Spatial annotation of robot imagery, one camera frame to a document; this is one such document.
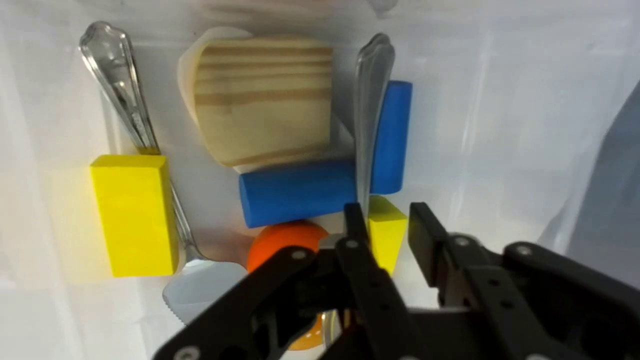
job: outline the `white surface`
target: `white surface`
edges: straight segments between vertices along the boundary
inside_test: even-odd
[[[416,85],[407,189],[394,201],[427,201],[494,251],[539,241],[564,208],[551,244],[568,246],[598,142],[639,83],[629,64],[640,52],[637,2],[399,0],[385,16],[367,0],[323,4],[334,9],[325,22],[325,11],[217,19],[178,0],[0,4],[2,359],[149,359],[178,329],[163,304],[167,280],[109,277],[87,165],[118,146],[116,120],[77,52],[97,19],[130,33],[187,214],[221,256],[242,258],[221,244],[253,232],[234,173],[199,145],[177,87],[178,57],[218,22],[330,40],[344,120],[357,51],[388,33],[394,79]],[[413,269],[399,282],[411,304],[430,303]]]

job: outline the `yellow block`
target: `yellow block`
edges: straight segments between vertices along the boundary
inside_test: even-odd
[[[164,157],[100,157],[95,192],[115,277],[171,277],[177,223]]]
[[[369,234],[381,269],[394,274],[401,246],[407,239],[407,217],[390,201],[372,196],[369,210]]]

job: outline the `utensil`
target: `utensil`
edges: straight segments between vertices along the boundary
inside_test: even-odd
[[[116,109],[124,129],[132,137],[138,152],[161,154],[161,145],[150,123],[130,39],[124,30],[109,22],[95,22],[81,39],[81,52],[87,68],[98,80],[103,92]],[[204,258],[195,243],[181,196],[173,184],[174,214],[178,236],[187,260]]]
[[[396,51],[390,39],[382,33],[358,52],[354,95],[357,195],[364,219],[369,217],[378,119],[394,61]]]

